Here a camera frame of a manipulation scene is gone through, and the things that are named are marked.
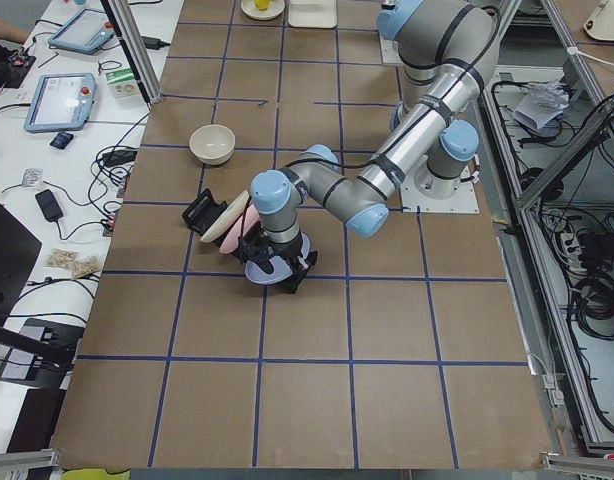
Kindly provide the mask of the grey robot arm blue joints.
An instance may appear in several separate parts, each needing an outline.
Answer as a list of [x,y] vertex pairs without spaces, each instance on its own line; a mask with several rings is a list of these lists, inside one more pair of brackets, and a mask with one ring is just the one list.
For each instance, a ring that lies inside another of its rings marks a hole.
[[263,244],[294,257],[302,247],[297,208],[315,200],[362,237],[388,216],[387,200],[457,113],[482,92],[499,56],[500,12],[467,1],[398,1],[382,10],[377,30],[396,42],[413,93],[403,100],[398,125],[353,179],[316,148],[251,183]]

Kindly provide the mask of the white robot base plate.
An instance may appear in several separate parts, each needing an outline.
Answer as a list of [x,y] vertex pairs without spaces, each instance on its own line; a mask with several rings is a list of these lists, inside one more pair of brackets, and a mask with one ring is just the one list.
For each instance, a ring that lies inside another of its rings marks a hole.
[[403,210],[409,213],[479,214],[469,163],[461,164],[463,169],[459,177],[446,180],[431,173],[427,160],[428,156],[423,155],[400,187]]

